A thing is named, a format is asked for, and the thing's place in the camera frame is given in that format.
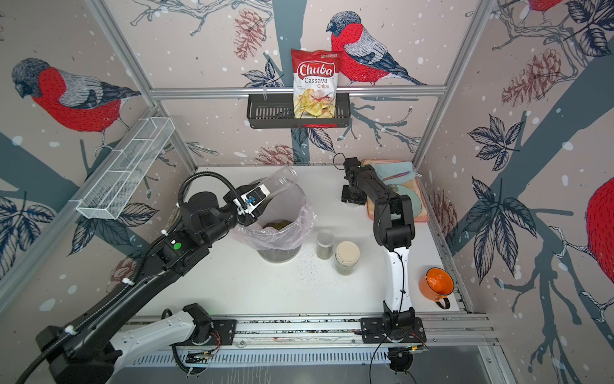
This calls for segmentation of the tall clear bean jar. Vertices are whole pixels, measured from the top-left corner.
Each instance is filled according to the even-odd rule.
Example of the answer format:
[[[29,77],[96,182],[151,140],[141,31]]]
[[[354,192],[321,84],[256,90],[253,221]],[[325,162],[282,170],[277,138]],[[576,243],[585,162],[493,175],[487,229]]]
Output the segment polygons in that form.
[[[259,180],[254,189],[254,202],[257,204],[269,201],[297,184],[297,172],[290,166],[285,166],[269,177]]]

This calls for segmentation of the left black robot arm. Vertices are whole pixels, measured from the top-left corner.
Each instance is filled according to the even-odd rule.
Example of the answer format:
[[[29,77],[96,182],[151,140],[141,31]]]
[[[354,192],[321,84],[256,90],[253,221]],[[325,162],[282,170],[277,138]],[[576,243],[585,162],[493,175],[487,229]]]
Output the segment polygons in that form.
[[[198,304],[135,331],[122,327],[187,275],[214,243],[237,226],[254,224],[278,191],[267,179],[235,187],[213,171],[192,174],[178,191],[179,219],[150,244],[132,275],[72,322],[39,333],[41,353],[17,381],[26,382],[48,362],[57,383],[106,383],[124,366],[164,346],[207,342],[212,319]]]

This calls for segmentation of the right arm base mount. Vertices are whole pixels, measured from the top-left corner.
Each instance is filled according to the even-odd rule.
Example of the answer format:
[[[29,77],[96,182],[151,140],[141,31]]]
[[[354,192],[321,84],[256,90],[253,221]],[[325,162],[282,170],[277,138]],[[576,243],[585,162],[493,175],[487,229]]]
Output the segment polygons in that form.
[[[354,334],[361,336],[364,344],[384,343],[426,343],[427,337],[420,318],[415,318],[412,326],[385,325],[381,318],[361,318],[359,330]]]

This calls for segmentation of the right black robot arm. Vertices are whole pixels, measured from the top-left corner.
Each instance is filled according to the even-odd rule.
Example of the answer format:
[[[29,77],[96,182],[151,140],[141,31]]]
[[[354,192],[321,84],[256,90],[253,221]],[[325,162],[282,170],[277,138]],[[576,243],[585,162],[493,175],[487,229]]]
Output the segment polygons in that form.
[[[416,236],[411,198],[399,195],[377,175],[373,166],[358,158],[343,158],[339,168],[345,174],[343,203],[374,205],[374,239],[385,249],[388,287],[383,302],[383,333],[406,331],[415,326],[416,315],[409,292],[409,251]]]

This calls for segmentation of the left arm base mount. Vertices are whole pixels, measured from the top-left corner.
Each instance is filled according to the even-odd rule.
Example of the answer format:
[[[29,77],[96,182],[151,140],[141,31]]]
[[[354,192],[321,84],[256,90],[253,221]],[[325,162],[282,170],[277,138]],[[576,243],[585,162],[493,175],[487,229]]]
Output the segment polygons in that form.
[[[181,345],[184,347],[227,347],[233,345],[238,322],[235,319],[213,319],[199,322]]]

